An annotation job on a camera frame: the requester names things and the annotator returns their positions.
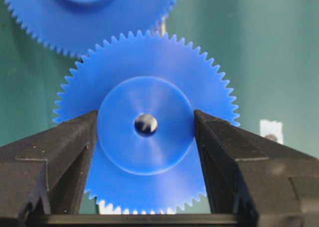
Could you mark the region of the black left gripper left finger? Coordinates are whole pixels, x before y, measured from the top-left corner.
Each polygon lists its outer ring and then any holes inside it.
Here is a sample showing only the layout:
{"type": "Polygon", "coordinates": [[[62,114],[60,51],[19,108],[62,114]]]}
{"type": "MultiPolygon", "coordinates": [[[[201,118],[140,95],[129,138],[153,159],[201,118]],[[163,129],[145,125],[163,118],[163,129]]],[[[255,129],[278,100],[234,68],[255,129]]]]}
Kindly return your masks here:
{"type": "Polygon", "coordinates": [[[0,224],[23,227],[31,213],[77,214],[97,142],[97,112],[0,149],[0,224]]]}

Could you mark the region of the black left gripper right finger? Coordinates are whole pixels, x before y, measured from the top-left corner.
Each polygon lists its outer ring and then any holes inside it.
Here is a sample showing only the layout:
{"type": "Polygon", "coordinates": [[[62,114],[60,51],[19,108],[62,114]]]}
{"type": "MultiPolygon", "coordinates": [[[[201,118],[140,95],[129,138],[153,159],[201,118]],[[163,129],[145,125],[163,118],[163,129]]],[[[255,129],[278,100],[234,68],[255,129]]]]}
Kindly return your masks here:
{"type": "Polygon", "coordinates": [[[210,208],[248,227],[319,224],[317,158],[196,110],[195,139],[210,208]]]}

